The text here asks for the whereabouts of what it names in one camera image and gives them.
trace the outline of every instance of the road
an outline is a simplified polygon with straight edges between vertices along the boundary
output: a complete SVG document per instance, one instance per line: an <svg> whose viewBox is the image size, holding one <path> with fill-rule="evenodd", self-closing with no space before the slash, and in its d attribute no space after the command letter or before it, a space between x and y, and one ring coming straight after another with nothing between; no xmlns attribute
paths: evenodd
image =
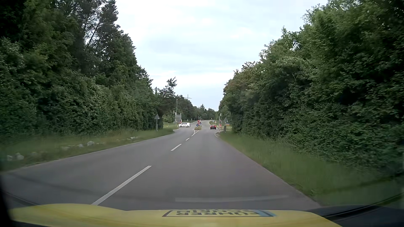
<svg viewBox="0 0 404 227"><path fill-rule="evenodd" d="M319 205L215 135L175 133L14 170L2 176L10 208L79 203L121 210L243 208L308 210Z"/></svg>

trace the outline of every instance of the stone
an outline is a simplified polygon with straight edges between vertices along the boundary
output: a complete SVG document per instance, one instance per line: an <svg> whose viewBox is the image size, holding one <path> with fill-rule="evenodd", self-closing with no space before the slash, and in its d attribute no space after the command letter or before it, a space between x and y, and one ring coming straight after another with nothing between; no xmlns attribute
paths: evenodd
<svg viewBox="0 0 404 227"><path fill-rule="evenodd" d="M24 159L24 156L21 155L20 153L17 153L17 154L15 154L15 158L16 158L17 160L23 160L23 159Z"/></svg>

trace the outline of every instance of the green grass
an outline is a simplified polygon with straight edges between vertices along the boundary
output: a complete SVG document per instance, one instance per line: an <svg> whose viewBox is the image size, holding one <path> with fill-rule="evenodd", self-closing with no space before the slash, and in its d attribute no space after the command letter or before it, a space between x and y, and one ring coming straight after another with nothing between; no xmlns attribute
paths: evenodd
<svg viewBox="0 0 404 227"><path fill-rule="evenodd" d="M258 140L235 133L220 138L323 206L372 204L400 193L398 180L377 171L359 171L293 150L283 141ZM385 206L399 207L399 201Z"/></svg>
<svg viewBox="0 0 404 227"><path fill-rule="evenodd" d="M152 139L173 133L173 129L178 128L175 124L164 124L163 129L147 131L135 131L132 129L108 132L95 136L42 136L30 137L23 141L9 142L2 145L0 154L2 157L2 170L11 170L23 166L48 162L61 158L67 158L80 154L100 151L112 147L118 147L130 143L136 143L146 139ZM87 146L87 142L93 141L95 144ZM16 160L16 153L24 156L23 160ZM12 161L7 161L6 156L13 156Z"/></svg>
<svg viewBox="0 0 404 227"><path fill-rule="evenodd" d="M164 122L163 128L165 128L165 129L177 129L178 124L177 123L172 123L172 122Z"/></svg>

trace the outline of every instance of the cloud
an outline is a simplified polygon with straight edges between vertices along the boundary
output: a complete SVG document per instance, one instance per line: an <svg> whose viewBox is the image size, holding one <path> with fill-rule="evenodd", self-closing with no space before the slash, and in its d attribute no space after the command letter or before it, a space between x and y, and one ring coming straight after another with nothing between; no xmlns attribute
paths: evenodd
<svg viewBox="0 0 404 227"><path fill-rule="evenodd" d="M234 70L259 60L264 44L280 38L283 26L298 31L306 10L326 2L118 0L117 23L132 38L153 86L176 77L177 94L217 110ZM209 86L198 86L206 80Z"/></svg>

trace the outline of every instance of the yellow car hood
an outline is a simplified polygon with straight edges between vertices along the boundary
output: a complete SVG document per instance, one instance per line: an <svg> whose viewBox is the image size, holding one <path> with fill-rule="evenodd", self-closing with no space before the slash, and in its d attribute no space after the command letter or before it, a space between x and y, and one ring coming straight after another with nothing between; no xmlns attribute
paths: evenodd
<svg viewBox="0 0 404 227"><path fill-rule="evenodd" d="M87 204L47 204L9 210L14 221L49 227L337 227L310 212L294 210L131 210Z"/></svg>

